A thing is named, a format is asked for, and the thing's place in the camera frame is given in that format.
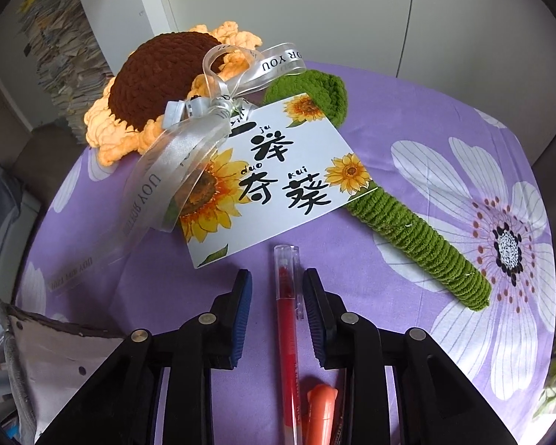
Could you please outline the black marker pen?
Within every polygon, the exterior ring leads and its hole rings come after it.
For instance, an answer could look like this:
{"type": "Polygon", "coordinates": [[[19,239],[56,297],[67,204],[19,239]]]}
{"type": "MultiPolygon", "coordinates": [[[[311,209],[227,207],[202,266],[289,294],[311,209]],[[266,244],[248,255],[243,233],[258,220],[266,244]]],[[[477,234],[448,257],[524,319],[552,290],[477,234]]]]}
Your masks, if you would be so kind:
{"type": "Polygon", "coordinates": [[[340,445],[342,440],[344,415],[345,415],[345,396],[346,396],[346,387],[347,387],[346,380],[347,380],[347,371],[345,369],[339,370],[338,378],[337,378],[338,396],[336,399],[336,414],[335,414],[333,433],[331,437],[332,445],[340,445]]]}

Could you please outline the orange marker pen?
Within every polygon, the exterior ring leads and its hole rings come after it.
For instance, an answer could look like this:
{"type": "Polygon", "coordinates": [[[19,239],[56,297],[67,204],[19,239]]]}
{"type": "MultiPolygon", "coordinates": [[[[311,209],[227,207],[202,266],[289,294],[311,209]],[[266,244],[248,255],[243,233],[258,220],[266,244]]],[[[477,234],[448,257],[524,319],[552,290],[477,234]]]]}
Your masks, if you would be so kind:
{"type": "Polygon", "coordinates": [[[337,394],[336,388],[325,384],[316,385],[307,393],[307,445],[330,444],[337,394]]]}

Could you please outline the red gel pen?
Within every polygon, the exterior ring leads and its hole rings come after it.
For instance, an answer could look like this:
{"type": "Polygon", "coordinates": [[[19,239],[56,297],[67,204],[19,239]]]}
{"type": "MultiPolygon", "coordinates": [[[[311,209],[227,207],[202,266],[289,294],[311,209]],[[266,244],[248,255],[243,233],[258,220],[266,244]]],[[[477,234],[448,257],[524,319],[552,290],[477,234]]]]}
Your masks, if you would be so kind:
{"type": "Polygon", "coordinates": [[[298,300],[295,264],[297,249],[292,245],[276,245],[273,257],[284,443],[302,444],[296,336],[298,300]]]}

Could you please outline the grey sofa bed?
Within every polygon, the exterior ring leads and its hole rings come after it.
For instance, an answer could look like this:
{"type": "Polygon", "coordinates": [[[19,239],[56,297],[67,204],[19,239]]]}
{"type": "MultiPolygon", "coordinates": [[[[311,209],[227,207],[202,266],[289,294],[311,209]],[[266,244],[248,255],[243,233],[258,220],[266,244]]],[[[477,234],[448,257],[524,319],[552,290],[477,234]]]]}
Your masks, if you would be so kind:
{"type": "Polygon", "coordinates": [[[42,205],[0,166],[0,299],[13,298],[19,269],[42,205]]]}

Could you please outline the purple floral tablecloth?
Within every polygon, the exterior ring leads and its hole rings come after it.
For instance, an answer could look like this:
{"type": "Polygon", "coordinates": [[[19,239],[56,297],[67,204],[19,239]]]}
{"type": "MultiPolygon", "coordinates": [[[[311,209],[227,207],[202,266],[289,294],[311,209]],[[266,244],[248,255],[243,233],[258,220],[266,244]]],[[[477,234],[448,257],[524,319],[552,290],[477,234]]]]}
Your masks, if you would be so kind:
{"type": "MultiPolygon", "coordinates": [[[[556,325],[549,218],[520,143],[506,126],[409,82],[343,69],[353,158],[331,157],[326,190],[351,199],[285,231],[327,290],[377,326],[423,326],[476,384],[516,441],[528,423],[556,325]]],[[[17,305],[61,322],[171,329],[251,270],[254,301],[245,359],[224,376],[215,405],[223,444],[276,444],[271,241],[234,251],[225,235],[264,207],[244,195],[238,155],[224,154],[196,186],[170,234],[152,231],[113,275],[59,284],[61,266],[91,253],[116,219],[133,158],[108,168],[86,152],[40,227],[17,305]]]]}

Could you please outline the white sunflower greeting card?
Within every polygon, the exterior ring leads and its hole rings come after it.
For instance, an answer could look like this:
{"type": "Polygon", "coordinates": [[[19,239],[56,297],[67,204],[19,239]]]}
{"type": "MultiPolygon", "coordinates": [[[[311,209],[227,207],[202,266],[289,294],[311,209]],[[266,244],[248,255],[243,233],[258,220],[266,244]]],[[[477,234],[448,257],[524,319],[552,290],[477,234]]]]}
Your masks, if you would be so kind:
{"type": "Polygon", "coordinates": [[[373,191],[360,158],[306,93],[235,119],[179,213],[194,267],[275,237],[373,191]]]}

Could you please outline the silver ribbon bow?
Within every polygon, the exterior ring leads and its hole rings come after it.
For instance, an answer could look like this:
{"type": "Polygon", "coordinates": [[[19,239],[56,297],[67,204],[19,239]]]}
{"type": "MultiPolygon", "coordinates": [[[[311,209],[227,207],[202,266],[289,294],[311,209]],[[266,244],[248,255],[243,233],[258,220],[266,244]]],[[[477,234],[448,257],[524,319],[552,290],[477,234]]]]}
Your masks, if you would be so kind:
{"type": "Polygon", "coordinates": [[[214,152],[231,135],[231,117],[246,106],[245,96],[267,89],[283,75],[300,75],[305,62],[291,42],[263,51],[221,44],[203,57],[203,75],[209,100],[198,115],[165,129],[132,169],[123,188],[115,224],[98,236],[93,251],[75,258],[45,276],[46,288],[56,291],[83,281],[102,279],[109,266],[127,261],[148,230],[172,231],[165,219],[169,204],[178,197],[182,208],[214,152]],[[226,53],[240,52],[248,68],[229,80],[212,71],[226,53]]]}

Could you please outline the crochet sunflower with green stem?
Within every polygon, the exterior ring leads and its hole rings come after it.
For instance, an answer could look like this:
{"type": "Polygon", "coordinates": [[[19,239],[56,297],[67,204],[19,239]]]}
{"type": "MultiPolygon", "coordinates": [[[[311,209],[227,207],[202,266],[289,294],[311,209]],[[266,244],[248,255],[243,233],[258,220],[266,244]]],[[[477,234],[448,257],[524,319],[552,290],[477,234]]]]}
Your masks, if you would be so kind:
{"type": "MultiPolygon", "coordinates": [[[[110,167],[131,153],[144,154],[162,133],[169,102],[203,98],[208,93],[203,57],[214,46],[230,44],[257,50],[262,38],[241,30],[235,21],[210,29],[199,24],[184,32],[163,33],[141,44],[109,79],[99,99],[85,113],[86,141],[99,165],[110,167]]],[[[218,58],[212,70],[229,80],[248,67],[240,52],[218,58]]],[[[347,93],[335,75],[308,70],[271,83],[267,103],[306,93],[340,126],[347,113],[347,93]]],[[[396,250],[440,282],[464,306],[480,312],[488,306],[491,285],[448,240],[394,196],[375,186],[347,207],[351,215],[377,232],[396,250]]]]}

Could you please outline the pile of stacked papers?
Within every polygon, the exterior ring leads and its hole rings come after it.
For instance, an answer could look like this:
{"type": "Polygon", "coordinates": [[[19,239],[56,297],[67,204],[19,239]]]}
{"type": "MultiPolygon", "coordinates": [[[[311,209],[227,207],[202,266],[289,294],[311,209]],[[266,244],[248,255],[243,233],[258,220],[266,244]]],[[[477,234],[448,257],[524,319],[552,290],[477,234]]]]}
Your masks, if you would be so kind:
{"type": "Polygon", "coordinates": [[[86,142],[84,115],[112,72],[81,0],[24,0],[18,10],[39,87],[74,137],[86,142]]]}

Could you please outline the white bookshelf cabinet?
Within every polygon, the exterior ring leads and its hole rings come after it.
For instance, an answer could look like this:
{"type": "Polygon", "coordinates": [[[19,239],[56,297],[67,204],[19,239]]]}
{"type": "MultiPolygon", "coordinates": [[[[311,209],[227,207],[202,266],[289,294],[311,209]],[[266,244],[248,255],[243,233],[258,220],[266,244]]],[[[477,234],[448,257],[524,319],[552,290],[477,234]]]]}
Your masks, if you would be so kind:
{"type": "Polygon", "coordinates": [[[556,18],[542,0],[81,0],[113,70],[156,34],[234,20],[311,61],[425,85],[500,119],[536,161],[556,135],[556,18]]]}

